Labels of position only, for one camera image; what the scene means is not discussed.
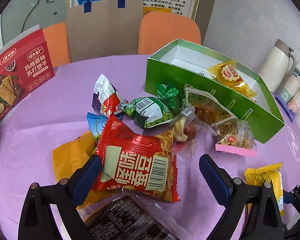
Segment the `brown paper bag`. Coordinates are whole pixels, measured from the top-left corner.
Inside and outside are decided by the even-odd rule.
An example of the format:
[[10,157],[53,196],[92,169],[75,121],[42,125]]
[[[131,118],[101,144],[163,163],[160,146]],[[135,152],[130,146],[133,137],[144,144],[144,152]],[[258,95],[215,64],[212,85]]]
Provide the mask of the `brown paper bag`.
[[136,55],[142,0],[103,0],[67,10],[71,62],[112,55]]

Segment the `date walnut clear pack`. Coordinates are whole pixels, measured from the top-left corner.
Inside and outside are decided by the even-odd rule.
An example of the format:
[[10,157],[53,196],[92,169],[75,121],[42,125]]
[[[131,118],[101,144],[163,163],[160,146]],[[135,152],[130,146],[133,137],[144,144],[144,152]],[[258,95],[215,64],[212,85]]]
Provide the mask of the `date walnut clear pack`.
[[213,134],[211,127],[194,113],[178,114],[173,120],[173,152],[178,156],[195,154],[199,141]]

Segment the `yellow chips bag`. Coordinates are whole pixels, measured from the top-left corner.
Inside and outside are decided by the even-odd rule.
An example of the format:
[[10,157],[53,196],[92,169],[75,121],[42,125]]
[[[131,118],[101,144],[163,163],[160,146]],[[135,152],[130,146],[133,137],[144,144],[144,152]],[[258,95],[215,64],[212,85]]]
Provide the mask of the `yellow chips bag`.
[[283,207],[283,182],[281,173],[282,163],[271,164],[259,168],[247,168],[244,176],[248,185],[262,186],[270,183],[273,186],[275,198],[281,217],[285,214]]

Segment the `purple tablecloth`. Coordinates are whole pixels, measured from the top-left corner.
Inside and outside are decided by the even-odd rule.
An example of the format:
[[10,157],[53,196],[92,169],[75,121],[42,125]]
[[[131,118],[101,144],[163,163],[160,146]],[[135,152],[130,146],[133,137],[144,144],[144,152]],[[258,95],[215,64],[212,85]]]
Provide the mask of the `purple tablecloth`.
[[[17,239],[19,219],[29,186],[56,182],[52,151],[85,133],[92,111],[93,88],[104,74],[128,100],[145,96],[147,56],[111,56],[58,68],[50,81],[20,102],[0,124],[0,227]],[[282,164],[285,190],[300,186],[300,116],[287,121],[270,141],[258,144],[258,155],[246,158],[212,152],[228,174],[243,177],[246,168]]]

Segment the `orange chair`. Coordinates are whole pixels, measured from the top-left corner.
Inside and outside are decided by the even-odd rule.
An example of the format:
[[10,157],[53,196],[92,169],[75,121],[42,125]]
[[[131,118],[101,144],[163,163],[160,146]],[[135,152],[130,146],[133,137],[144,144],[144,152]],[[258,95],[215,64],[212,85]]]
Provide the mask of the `orange chair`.
[[70,54],[66,23],[61,22],[43,29],[53,68],[69,64]]
[[167,12],[150,12],[140,23],[138,54],[151,55],[178,38],[202,43],[200,29],[192,19]]

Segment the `orange snack bag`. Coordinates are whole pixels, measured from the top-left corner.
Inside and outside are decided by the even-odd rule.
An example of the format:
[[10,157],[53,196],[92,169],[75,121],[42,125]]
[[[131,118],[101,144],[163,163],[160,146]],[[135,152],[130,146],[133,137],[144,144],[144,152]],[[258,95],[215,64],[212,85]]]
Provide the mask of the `orange snack bag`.
[[52,151],[55,179],[70,178],[92,155],[96,142],[91,132],[85,132],[76,140],[62,144]]

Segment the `white thermos jug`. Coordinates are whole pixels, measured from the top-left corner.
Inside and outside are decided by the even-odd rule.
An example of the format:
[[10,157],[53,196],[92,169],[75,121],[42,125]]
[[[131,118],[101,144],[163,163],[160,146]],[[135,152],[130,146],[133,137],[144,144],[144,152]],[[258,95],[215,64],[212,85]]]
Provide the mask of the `white thermos jug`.
[[289,45],[277,39],[262,67],[258,70],[259,76],[272,93],[278,89],[284,77],[292,74],[296,69],[297,61],[292,54],[293,51]]

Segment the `red white small bag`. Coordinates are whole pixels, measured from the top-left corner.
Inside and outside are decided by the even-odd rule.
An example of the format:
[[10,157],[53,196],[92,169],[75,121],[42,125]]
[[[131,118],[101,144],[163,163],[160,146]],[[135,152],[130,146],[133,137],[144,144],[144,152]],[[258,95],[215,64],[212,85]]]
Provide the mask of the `red white small bag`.
[[92,108],[107,118],[123,112],[128,101],[120,95],[108,78],[101,74],[94,84]]

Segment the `right orange chair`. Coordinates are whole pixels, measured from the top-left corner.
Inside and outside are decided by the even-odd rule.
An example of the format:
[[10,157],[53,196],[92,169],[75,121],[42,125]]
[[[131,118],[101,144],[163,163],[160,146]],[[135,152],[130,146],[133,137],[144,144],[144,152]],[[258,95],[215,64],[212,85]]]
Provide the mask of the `right orange chair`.
[[138,54],[151,55],[178,38],[202,43],[200,29],[192,19],[167,12],[150,12],[140,23]]

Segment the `green foil candy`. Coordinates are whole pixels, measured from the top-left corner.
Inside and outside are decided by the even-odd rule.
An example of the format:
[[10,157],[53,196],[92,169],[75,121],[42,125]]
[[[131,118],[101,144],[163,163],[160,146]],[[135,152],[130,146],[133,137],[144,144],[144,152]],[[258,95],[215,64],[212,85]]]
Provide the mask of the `green foil candy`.
[[173,85],[156,83],[157,98],[168,107],[171,113],[177,116],[181,112],[181,97],[179,90]]

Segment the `red broad bean bag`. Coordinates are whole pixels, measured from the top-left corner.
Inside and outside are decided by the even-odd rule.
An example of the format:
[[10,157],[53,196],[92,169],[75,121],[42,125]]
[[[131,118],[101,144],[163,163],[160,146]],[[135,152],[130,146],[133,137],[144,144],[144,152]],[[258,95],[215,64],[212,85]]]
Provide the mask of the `red broad bean bag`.
[[158,135],[133,132],[117,117],[110,118],[98,141],[96,154],[102,171],[94,191],[124,188],[167,202],[178,202],[177,158],[173,131]]

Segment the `pink edged snack pack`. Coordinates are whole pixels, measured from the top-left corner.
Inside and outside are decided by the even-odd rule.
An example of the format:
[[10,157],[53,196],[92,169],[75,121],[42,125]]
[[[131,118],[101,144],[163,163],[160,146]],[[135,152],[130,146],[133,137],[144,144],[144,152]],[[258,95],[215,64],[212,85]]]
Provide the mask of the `pink edged snack pack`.
[[256,141],[249,122],[231,119],[216,126],[218,140],[215,150],[246,157],[257,156]]

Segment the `left orange chair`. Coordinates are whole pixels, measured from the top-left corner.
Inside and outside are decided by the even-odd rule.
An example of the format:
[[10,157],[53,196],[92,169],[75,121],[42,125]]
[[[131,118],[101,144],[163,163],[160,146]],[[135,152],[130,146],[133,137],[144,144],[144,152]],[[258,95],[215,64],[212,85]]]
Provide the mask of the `left orange chair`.
[[66,23],[61,22],[43,29],[53,68],[69,64],[70,54]]

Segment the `blue green plum bag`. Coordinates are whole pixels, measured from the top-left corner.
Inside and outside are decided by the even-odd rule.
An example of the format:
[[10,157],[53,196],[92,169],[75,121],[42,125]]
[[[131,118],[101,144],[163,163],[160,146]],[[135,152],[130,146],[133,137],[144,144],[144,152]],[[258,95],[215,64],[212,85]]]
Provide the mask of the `blue green plum bag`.
[[96,144],[98,144],[107,121],[108,118],[103,115],[96,115],[90,112],[87,113],[87,122]]

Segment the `spicy strip clear pack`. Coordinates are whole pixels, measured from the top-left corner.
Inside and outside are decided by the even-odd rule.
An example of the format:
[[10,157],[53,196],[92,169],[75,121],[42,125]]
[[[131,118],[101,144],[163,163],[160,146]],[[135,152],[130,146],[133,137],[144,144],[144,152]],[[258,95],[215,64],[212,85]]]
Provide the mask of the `spicy strip clear pack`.
[[224,107],[211,93],[186,85],[185,101],[200,120],[208,125],[218,126],[237,117]]

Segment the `clear yellow bread pack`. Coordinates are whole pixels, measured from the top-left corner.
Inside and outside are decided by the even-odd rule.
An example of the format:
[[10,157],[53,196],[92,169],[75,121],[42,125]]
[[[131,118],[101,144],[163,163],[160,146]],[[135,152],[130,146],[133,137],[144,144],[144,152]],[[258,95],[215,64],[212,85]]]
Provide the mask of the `clear yellow bread pack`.
[[257,92],[243,80],[236,70],[236,61],[230,60],[211,66],[207,69],[213,79],[226,87],[242,94],[246,98],[253,100]]

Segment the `green pea bag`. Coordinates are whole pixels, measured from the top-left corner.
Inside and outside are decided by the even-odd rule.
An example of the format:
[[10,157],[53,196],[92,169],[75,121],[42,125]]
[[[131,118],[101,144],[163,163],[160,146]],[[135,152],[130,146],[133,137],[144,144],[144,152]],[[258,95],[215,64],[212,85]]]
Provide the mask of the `green pea bag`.
[[153,128],[171,122],[175,115],[160,100],[140,97],[122,105],[123,111],[141,128]]

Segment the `red cracker box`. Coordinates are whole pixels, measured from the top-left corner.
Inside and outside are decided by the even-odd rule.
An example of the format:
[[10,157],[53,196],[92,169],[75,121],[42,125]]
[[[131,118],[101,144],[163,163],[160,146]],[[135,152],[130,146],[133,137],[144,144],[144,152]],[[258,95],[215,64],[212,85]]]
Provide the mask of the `red cracker box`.
[[36,25],[0,49],[0,121],[55,76],[43,30]]

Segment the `green gift box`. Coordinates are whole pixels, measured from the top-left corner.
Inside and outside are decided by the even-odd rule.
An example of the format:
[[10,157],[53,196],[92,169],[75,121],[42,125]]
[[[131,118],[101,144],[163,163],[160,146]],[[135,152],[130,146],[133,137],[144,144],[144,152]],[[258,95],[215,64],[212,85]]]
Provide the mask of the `green gift box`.
[[280,109],[263,79],[239,62],[236,63],[238,74],[257,93],[253,99],[215,81],[208,68],[230,60],[208,47],[176,39],[148,57],[145,91],[156,95],[156,85],[160,83],[178,90],[191,85],[209,92],[239,119],[247,120],[255,139],[266,143],[285,125]]

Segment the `brown label popcorn bag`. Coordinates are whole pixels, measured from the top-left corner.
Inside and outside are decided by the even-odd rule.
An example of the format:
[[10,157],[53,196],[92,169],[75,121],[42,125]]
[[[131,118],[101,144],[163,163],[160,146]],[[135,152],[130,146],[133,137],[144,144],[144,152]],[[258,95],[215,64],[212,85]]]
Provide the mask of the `brown label popcorn bag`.
[[189,233],[157,203],[138,195],[110,201],[85,220],[93,239],[188,239]]

